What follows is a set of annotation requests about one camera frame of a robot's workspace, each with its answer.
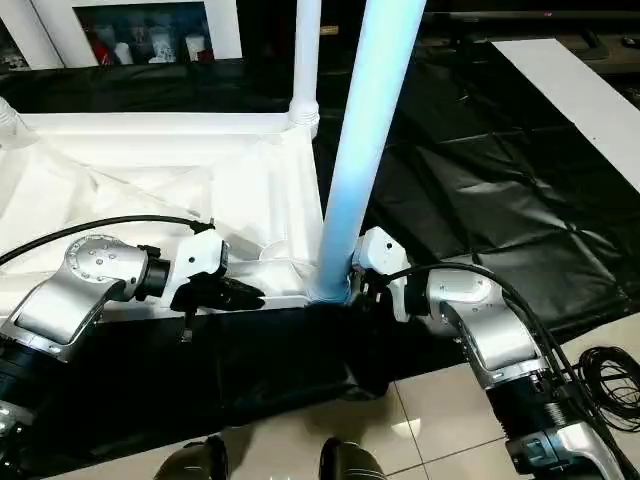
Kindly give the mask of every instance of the coiled cable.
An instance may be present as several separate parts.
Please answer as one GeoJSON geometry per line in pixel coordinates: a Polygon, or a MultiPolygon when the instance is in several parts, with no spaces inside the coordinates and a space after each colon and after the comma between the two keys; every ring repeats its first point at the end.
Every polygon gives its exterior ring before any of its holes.
{"type": "Polygon", "coordinates": [[[640,432],[640,365],[618,347],[593,347],[578,360],[578,376],[611,428],[640,432]]]}

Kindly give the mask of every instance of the light blue pole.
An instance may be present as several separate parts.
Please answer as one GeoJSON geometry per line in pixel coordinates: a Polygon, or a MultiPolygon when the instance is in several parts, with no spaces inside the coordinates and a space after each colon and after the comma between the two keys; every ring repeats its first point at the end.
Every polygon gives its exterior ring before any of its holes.
{"type": "Polygon", "coordinates": [[[312,301],[349,298],[351,257],[426,0],[368,0],[349,89],[312,301]]]}

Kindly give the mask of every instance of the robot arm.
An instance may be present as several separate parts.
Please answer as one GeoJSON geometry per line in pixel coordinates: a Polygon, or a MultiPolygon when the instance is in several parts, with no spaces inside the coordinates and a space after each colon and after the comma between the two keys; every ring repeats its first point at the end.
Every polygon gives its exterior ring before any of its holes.
{"type": "MultiPolygon", "coordinates": [[[[379,228],[360,239],[353,263],[360,272],[354,287],[370,297],[371,290],[380,295],[390,270],[398,272],[408,265],[404,249],[379,228]]],[[[604,440],[563,392],[527,319],[505,300],[497,283],[468,270],[434,269],[421,301],[415,302],[405,298],[406,283],[395,277],[388,288],[396,320],[408,320],[405,305],[427,304],[429,315],[418,316],[429,330],[462,344],[503,426],[507,451],[519,473],[536,478],[625,478],[604,440]]]]}
{"type": "Polygon", "coordinates": [[[59,270],[0,325],[0,463],[11,463],[11,439],[34,422],[106,302],[153,296],[187,315],[261,308],[263,292],[224,277],[228,250],[213,229],[183,240],[173,261],[106,235],[75,240],[59,270]]]}

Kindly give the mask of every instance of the black cable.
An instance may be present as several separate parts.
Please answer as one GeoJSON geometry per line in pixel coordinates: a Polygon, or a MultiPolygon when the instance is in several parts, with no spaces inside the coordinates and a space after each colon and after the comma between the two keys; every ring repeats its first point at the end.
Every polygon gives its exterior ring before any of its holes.
{"type": "Polygon", "coordinates": [[[631,355],[618,347],[589,348],[577,372],[607,425],[640,432],[640,365],[631,355]]]}
{"type": "Polygon", "coordinates": [[[116,225],[119,223],[129,222],[177,223],[188,226],[194,231],[194,233],[203,232],[205,230],[213,228],[213,225],[210,223],[202,223],[196,220],[189,220],[187,218],[171,217],[166,215],[128,215],[124,217],[105,218],[102,220],[95,220],[93,222],[82,223],[80,225],[74,225],[73,227],[64,228],[62,230],[58,230],[57,232],[49,233],[42,237],[36,238],[35,240],[25,243],[24,245],[20,245],[13,250],[9,250],[7,253],[0,256],[0,267],[5,263],[10,262],[14,258],[17,258],[20,255],[24,255],[25,253],[35,248],[41,247],[42,245],[51,243],[54,240],[68,237],[69,235],[84,232],[86,230],[91,230],[92,228],[105,227],[108,225],[116,225]]]}
{"type": "Polygon", "coordinates": [[[571,378],[571,384],[575,386],[579,400],[578,402],[574,402],[575,407],[584,415],[585,421],[587,421],[587,423],[596,431],[596,433],[598,433],[598,435],[600,435],[602,440],[607,444],[609,449],[618,460],[622,471],[626,472],[625,477],[634,480],[640,480],[640,473],[635,469],[631,461],[620,449],[617,442],[613,438],[613,435],[611,435],[611,432],[607,428],[606,420],[600,413],[600,409],[593,402],[593,399],[587,392],[584,384],[572,368],[571,362],[569,362],[569,360],[567,359],[567,356],[562,350],[562,347],[555,339],[555,337],[551,334],[551,332],[549,332],[549,329],[546,327],[546,325],[544,325],[540,318],[533,312],[533,310],[529,306],[529,303],[508,281],[482,267],[455,262],[437,263],[433,265],[416,265],[404,270],[400,270],[399,272],[396,272],[392,275],[384,275],[381,281],[383,284],[387,285],[398,278],[417,273],[428,274],[433,270],[464,270],[472,272],[497,283],[502,288],[502,290],[507,294],[507,298],[509,300],[512,300],[513,303],[525,314],[527,320],[530,323],[529,328],[533,329],[532,333],[536,334],[538,340],[540,341],[540,349],[543,355],[545,355],[545,357],[547,358],[549,367],[551,368],[552,372],[560,379],[560,381],[565,386],[568,386],[569,382],[564,376],[564,372],[566,371],[566,373],[571,378]],[[560,368],[560,366],[558,365],[558,361],[555,357],[556,354],[558,355],[560,363],[562,363],[564,369],[560,368]]]}

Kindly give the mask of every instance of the tile floor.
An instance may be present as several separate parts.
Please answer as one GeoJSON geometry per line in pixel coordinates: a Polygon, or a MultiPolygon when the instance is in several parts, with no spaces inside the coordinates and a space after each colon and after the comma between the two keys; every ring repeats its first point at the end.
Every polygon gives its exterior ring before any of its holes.
{"type": "MultiPolygon", "coordinates": [[[[640,359],[640,315],[565,346],[571,361],[593,345],[618,345],[640,359]]],[[[314,480],[330,436],[360,443],[391,480],[515,480],[502,430],[467,365],[405,379],[373,402],[334,401],[225,432],[232,480],[314,480]]],[[[618,434],[640,467],[640,434],[618,434]]],[[[58,480],[152,479],[182,444],[120,459],[58,480]]]]}

